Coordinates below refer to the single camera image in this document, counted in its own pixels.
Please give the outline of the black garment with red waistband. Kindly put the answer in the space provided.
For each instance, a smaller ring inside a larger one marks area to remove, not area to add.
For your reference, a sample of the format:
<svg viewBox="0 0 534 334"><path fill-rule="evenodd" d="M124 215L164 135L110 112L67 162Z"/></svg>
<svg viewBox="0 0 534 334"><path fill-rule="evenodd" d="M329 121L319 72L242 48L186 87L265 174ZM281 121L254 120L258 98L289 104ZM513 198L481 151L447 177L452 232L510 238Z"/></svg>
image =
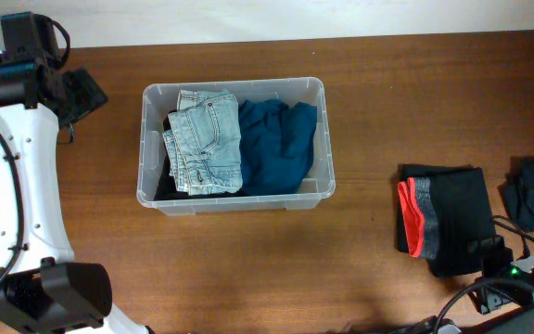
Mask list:
<svg viewBox="0 0 534 334"><path fill-rule="evenodd" d="M505 249L481 168L405 164L398 194L399 250L426 260L434 276L479 272Z"/></svg>

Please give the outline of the light blue jeans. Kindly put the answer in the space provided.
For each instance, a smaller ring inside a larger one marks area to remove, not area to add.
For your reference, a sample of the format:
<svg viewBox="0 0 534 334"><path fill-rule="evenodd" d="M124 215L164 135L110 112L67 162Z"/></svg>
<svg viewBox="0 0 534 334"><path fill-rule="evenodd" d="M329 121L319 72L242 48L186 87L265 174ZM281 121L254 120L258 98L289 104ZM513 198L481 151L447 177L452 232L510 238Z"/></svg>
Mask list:
<svg viewBox="0 0 534 334"><path fill-rule="evenodd" d="M179 92L163 133L176 190L189 196L235 193L243 185L238 101L227 90Z"/></svg>

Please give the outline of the blue garment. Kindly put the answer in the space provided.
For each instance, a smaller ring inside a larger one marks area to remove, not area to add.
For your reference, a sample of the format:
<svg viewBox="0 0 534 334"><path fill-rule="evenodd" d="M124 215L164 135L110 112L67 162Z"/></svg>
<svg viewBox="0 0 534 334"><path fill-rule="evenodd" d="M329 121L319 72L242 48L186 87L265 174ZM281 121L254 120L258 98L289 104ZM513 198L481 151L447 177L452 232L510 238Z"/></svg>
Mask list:
<svg viewBox="0 0 534 334"><path fill-rule="evenodd" d="M246 100L238 109L242 192L248 196L294 194L314 161L317 108L280 99Z"/></svg>

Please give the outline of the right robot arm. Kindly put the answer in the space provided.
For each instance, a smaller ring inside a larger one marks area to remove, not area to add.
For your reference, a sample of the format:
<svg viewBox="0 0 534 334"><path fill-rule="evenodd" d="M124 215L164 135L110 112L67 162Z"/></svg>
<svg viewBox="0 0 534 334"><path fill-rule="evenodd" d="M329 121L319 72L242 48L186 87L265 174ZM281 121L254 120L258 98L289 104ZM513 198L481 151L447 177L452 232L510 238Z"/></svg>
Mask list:
<svg viewBox="0 0 534 334"><path fill-rule="evenodd" d="M534 238L524 236L534 243ZM478 313L488 315L509 304L516 308L470 328L448 318L451 308L468 297ZM516 260L504 248L482 260L482 276L452 297L438 315L396 330L398 333L534 333L534 254Z"/></svg>

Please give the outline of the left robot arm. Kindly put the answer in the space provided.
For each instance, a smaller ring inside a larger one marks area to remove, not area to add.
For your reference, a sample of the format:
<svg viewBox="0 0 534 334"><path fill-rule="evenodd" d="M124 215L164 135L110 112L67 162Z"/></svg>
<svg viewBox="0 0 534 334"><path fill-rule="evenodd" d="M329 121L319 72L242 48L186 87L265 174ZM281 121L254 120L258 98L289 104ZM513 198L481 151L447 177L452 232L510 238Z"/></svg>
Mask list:
<svg viewBox="0 0 534 334"><path fill-rule="evenodd" d="M78 263L63 223L58 133L107 103L70 36L32 12L0 19L0 322L19 333L144 333L112 300L105 267Z"/></svg>

